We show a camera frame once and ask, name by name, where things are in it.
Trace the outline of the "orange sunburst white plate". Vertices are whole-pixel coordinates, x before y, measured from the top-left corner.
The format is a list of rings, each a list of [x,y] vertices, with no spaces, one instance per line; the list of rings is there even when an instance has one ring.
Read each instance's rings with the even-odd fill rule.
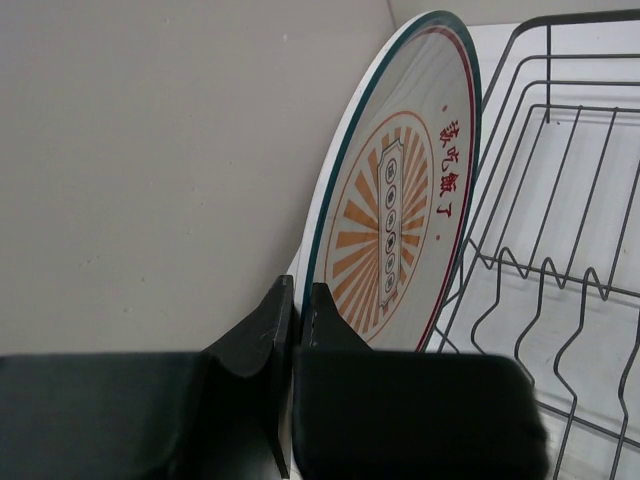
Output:
[[[370,347],[416,351],[451,287],[476,182],[482,88],[451,12],[402,25],[352,95],[325,156],[295,263],[294,304],[325,284]]]

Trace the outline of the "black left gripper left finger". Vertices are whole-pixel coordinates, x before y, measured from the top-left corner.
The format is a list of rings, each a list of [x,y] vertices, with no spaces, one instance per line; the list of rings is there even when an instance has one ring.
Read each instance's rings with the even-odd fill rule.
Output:
[[[285,479],[294,286],[199,351],[1,360],[5,479]]]

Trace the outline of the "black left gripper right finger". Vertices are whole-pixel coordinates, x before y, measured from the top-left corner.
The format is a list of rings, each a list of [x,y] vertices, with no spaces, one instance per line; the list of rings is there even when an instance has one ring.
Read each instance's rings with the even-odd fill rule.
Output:
[[[312,287],[294,354],[305,479],[543,479],[547,433],[511,359],[370,348]]]

